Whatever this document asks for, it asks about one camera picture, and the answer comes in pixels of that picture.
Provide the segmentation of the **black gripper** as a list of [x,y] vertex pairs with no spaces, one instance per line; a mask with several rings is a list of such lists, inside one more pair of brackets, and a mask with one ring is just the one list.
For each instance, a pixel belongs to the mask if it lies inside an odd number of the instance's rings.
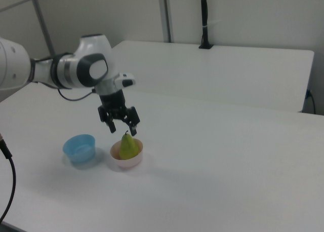
[[130,128],[132,136],[137,134],[137,125],[140,123],[140,118],[135,107],[126,108],[125,97],[122,90],[119,90],[110,95],[99,96],[102,105],[98,107],[100,121],[105,123],[111,133],[116,131],[113,119],[123,120],[126,117],[126,123]]

